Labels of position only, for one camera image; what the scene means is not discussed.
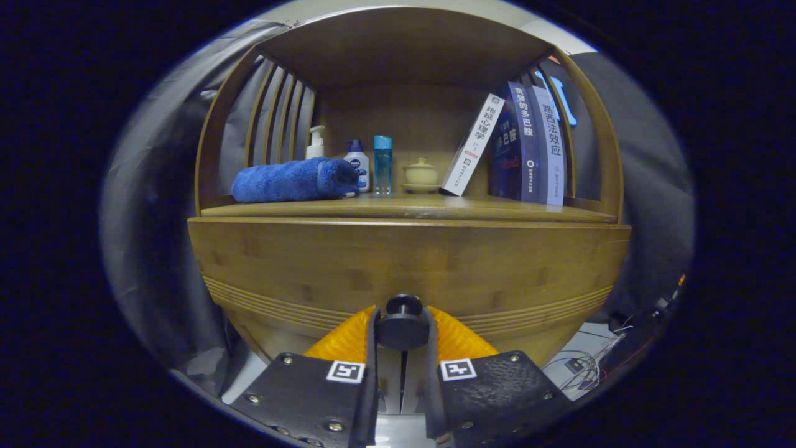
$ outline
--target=ceramic lidded jar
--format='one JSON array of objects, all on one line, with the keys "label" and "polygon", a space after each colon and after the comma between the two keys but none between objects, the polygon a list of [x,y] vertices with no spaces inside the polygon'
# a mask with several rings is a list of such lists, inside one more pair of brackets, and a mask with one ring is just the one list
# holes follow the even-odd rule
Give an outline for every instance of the ceramic lidded jar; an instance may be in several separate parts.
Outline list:
[{"label": "ceramic lidded jar", "polygon": [[423,157],[417,158],[417,163],[404,167],[406,183],[413,185],[436,185],[437,169],[427,163]]}]

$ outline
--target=rolled towel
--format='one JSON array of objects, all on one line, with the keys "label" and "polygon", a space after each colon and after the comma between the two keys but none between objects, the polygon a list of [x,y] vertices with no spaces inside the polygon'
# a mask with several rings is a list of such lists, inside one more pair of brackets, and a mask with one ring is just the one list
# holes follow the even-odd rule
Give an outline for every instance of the rolled towel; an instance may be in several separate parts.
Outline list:
[{"label": "rolled towel", "polygon": [[337,199],[359,194],[357,169],[340,159],[316,157],[241,170],[232,183],[237,202]]}]

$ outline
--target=white bottle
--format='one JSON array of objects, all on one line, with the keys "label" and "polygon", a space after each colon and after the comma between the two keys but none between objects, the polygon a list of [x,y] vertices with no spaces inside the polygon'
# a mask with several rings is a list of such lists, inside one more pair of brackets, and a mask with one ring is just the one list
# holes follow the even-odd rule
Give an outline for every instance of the white bottle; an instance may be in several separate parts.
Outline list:
[{"label": "white bottle", "polygon": [[351,166],[357,169],[359,173],[359,187],[360,193],[367,193],[370,191],[370,159],[362,151],[362,142],[359,140],[349,140],[349,153],[343,157]]},{"label": "white bottle", "polygon": [[306,147],[304,159],[323,157],[323,139],[321,138],[321,131],[323,131],[325,127],[326,126],[324,125],[320,125],[310,128],[310,132],[312,133],[312,141],[310,142],[310,146]]}]

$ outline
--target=black background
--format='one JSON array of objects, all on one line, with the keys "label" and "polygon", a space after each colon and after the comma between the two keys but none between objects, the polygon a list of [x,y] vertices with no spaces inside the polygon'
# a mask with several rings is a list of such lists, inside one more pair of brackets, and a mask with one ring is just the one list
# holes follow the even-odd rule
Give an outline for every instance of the black background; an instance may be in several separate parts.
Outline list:
[{"label": "black background", "polygon": [[[18,135],[6,148],[7,197],[19,205],[4,222],[10,436],[39,446],[268,445],[178,386],[127,329],[103,275],[97,204],[119,129],[149,89],[270,7],[4,3],[4,123]],[[767,386],[784,394],[792,372],[775,345],[786,340],[777,307],[793,294],[772,288],[793,266],[793,246],[773,226],[788,208],[793,159],[776,141],[789,131],[777,125],[787,91],[775,70],[790,53],[775,49],[792,21],[761,3],[527,7],[649,90],[682,139],[700,202],[697,256],[672,328],[623,382],[550,434],[550,446],[734,446],[746,436],[784,446],[792,430]]]}]

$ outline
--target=clear plastic bottle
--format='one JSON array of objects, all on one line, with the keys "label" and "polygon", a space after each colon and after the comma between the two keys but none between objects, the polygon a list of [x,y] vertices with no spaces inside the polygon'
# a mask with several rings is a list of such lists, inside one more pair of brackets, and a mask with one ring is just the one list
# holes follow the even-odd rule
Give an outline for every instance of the clear plastic bottle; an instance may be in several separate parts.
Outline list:
[{"label": "clear plastic bottle", "polygon": [[392,191],[392,138],[373,137],[373,193],[389,195]]}]

